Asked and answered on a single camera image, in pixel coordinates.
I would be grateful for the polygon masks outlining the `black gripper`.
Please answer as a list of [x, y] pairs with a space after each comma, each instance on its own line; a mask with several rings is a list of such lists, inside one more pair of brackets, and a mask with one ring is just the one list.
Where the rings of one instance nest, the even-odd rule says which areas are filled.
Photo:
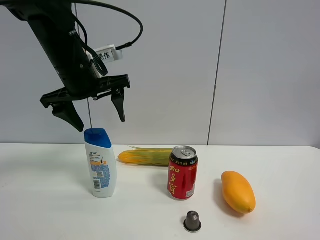
[[81, 85], [80, 91], [71, 91], [66, 87], [43, 95], [40, 102], [45, 108], [52, 106], [52, 114], [73, 126], [77, 131], [82, 132], [84, 123], [78, 115], [73, 102], [87, 98], [95, 101], [111, 95], [111, 101], [117, 110], [122, 123], [125, 122], [124, 88], [130, 88], [131, 82], [127, 74], [104, 76], [94, 80], [90, 86]]

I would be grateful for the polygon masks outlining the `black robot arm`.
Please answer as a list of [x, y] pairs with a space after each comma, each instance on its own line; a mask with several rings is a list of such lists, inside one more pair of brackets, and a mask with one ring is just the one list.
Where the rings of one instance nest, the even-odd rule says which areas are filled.
[[74, 101], [111, 96], [119, 118], [125, 121], [125, 88], [128, 75], [109, 76], [102, 59], [76, 31], [78, 20], [69, 0], [2, 0], [17, 19], [27, 22], [45, 51], [64, 87], [44, 94], [40, 102], [52, 114], [82, 132], [84, 123]]

